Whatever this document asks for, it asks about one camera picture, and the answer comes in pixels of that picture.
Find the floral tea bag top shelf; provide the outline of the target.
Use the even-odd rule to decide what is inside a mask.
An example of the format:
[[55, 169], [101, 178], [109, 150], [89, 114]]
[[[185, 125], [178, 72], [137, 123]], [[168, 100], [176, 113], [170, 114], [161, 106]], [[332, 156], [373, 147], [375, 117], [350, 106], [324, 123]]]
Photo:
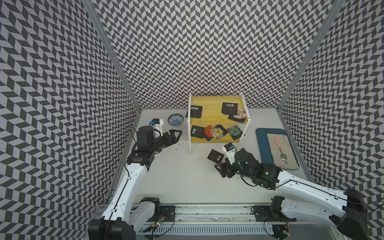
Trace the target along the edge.
[[238, 122], [238, 123], [244, 123], [246, 121], [247, 117], [248, 117], [247, 112], [245, 110], [238, 109], [237, 114], [236, 115], [229, 115], [228, 119], [235, 121], [235, 122]]

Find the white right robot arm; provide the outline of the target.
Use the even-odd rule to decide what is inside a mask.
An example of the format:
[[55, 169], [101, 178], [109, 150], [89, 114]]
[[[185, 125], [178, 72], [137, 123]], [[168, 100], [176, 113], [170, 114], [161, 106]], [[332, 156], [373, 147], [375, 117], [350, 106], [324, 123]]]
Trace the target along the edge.
[[355, 189], [345, 191], [326, 188], [298, 178], [271, 164], [259, 163], [245, 149], [226, 152], [228, 160], [215, 165], [223, 178], [239, 175], [250, 179], [252, 187], [282, 191], [304, 200], [303, 203], [275, 196], [270, 205], [273, 221], [305, 219], [336, 228], [352, 240], [367, 240], [368, 210], [364, 195]]

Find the green jasmine tea bag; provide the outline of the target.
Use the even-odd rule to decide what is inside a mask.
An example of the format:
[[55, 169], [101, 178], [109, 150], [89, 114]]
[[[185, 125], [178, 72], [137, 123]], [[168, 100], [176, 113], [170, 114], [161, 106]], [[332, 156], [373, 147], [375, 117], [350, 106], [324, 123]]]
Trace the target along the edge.
[[240, 139], [243, 134], [243, 131], [240, 129], [238, 125], [229, 127], [227, 129], [227, 132], [230, 134], [230, 136], [234, 141]]

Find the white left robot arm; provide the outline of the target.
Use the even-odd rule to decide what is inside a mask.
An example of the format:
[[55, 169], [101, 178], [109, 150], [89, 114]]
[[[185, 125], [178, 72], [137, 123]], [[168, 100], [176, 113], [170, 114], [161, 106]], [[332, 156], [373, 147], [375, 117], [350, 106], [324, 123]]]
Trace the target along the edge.
[[91, 240], [134, 240], [143, 225], [160, 213], [158, 198], [144, 198], [136, 209], [132, 206], [155, 155], [178, 143], [182, 131], [161, 133], [152, 126], [143, 126], [136, 135], [137, 140], [124, 165], [124, 179], [102, 216], [90, 221], [88, 236]]

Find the black tea bag with barcode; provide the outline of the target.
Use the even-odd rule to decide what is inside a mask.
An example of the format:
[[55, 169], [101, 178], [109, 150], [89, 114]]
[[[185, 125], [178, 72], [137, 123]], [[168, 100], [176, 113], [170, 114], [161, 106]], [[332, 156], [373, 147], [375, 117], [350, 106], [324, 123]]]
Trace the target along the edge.
[[211, 152], [208, 155], [208, 160], [220, 164], [224, 159], [224, 154], [212, 149]]

